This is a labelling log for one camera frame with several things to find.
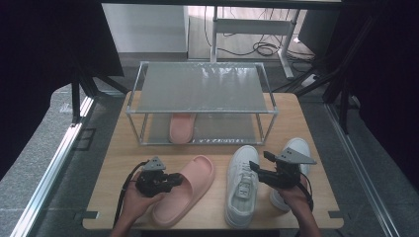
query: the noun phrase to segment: pink slipper under shelf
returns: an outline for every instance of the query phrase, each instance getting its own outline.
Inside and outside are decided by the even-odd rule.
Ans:
[[[203,155],[195,157],[180,172],[182,185],[154,205],[153,219],[156,224],[169,227],[182,219],[210,188],[215,169],[212,161]]]
[[[185,144],[191,141],[194,134],[196,114],[173,114],[170,119],[169,139],[174,144]]]

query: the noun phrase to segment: wooden tabletop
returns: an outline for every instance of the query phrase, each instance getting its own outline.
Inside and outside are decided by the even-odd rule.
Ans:
[[[131,129],[125,110],[121,110],[107,155],[87,211],[98,212],[96,218],[83,220],[87,229],[112,229],[118,198],[126,176],[140,162],[158,156],[167,169],[165,173],[178,173],[182,167],[198,155],[206,155],[215,165],[215,180],[207,193],[172,229],[229,229],[224,220],[226,194],[226,173],[229,161],[241,145],[138,145]],[[259,152],[262,169],[275,170],[275,164],[263,157],[263,151],[279,154],[285,144],[294,137],[305,139],[311,151],[311,157],[317,165],[311,166],[308,178],[311,181],[314,199],[313,214],[320,228],[340,228],[343,218],[332,218],[330,212],[339,211],[336,199],[323,169],[307,123],[297,97],[294,94],[274,94],[279,108],[279,115],[271,134],[263,146],[255,146]],[[276,209],[269,201],[271,188],[259,183],[256,208],[251,229],[298,228],[291,212]],[[162,229],[151,218],[152,207],[140,217],[133,228]]]

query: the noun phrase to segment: shoelace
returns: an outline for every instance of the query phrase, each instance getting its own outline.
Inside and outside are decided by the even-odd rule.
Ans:
[[[252,176],[254,176],[254,172],[250,169],[250,164],[249,163],[245,163],[242,162],[241,164],[241,170],[243,172],[242,174],[242,178],[250,178],[250,180],[252,180]]]

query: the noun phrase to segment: gray floor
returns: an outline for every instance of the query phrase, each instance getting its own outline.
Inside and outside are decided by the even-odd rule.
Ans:
[[[129,89],[132,88],[139,60],[186,60],[158,56],[141,58],[138,55],[124,54],[121,58],[126,77],[114,79]],[[288,83],[279,65],[281,63],[275,58],[265,63],[273,89]],[[30,236],[107,236],[110,233],[109,230],[89,231],[81,224],[125,99],[125,95],[114,88],[100,81],[97,83],[102,93],[95,98],[87,122],[83,125],[76,144],[66,157],[61,172],[30,231]],[[377,208],[377,200],[370,199],[370,187],[363,186],[359,169],[354,166],[357,163],[354,163],[351,153],[345,146],[345,140],[339,136],[339,130],[334,127],[335,123],[328,113],[329,110],[322,103],[323,91],[324,87],[299,98],[341,209],[341,213],[338,214],[345,219],[342,228],[322,230],[323,235],[386,236],[381,220],[382,214],[387,211],[398,231],[398,234],[395,233],[393,236],[418,236],[418,191],[409,184],[391,158],[369,133],[359,118],[358,110],[351,109],[348,114],[349,135],[345,137],[352,142],[359,161],[367,171],[367,177],[364,176],[363,179],[371,181],[373,191],[377,191],[380,197],[378,202],[381,201],[382,205]],[[44,121],[14,167],[0,182],[0,236],[10,236],[12,233],[71,123],[71,112],[62,110],[63,105],[71,105],[70,92],[71,89],[67,86],[52,95],[51,106]],[[281,236],[294,236],[295,233],[294,229],[281,230]],[[145,232],[142,236],[195,236],[198,234],[201,236],[215,234],[219,236],[278,236],[278,231]],[[132,231],[131,235],[139,236],[139,233]]]

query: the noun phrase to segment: shoe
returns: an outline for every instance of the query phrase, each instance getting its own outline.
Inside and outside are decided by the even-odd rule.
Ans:
[[[228,166],[225,221],[236,229],[246,228],[255,210],[259,178],[249,161],[259,165],[259,155],[253,146],[245,145],[234,153]]]
[[[287,148],[291,148],[305,156],[311,157],[310,156],[310,148],[307,144],[307,142],[299,137],[293,138],[291,139],[287,145],[284,147],[284,150]],[[301,170],[301,172],[305,175],[308,175],[308,172],[310,170],[309,165],[307,164],[300,164],[299,165],[299,169]],[[277,190],[272,189],[271,190],[271,194],[269,195],[269,198],[271,200],[271,203],[278,209],[282,210],[282,211],[290,211],[290,207],[284,202],[283,197],[281,197],[281,195],[278,193]]]

